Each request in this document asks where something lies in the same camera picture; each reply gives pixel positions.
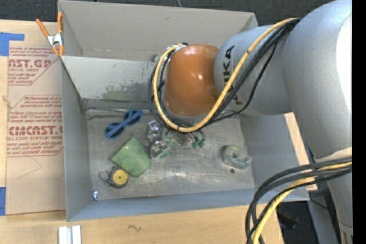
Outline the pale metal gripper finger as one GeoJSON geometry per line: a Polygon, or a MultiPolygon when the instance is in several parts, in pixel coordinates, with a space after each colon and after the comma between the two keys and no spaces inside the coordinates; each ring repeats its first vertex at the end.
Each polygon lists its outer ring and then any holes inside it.
{"type": "Polygon", "coordinates": [[[146,128],[146,137],[148,139],[153,139],[155,137],[158,137],[159,134],[160,134],[160,125],[155,120],[148,122],[146,128]]]}
{"type": "Polygon", "coordinates": [[[156,140],[150,144],[151,159],[162,158],[165,155],[166,155],[166,142],[156,140]]]}

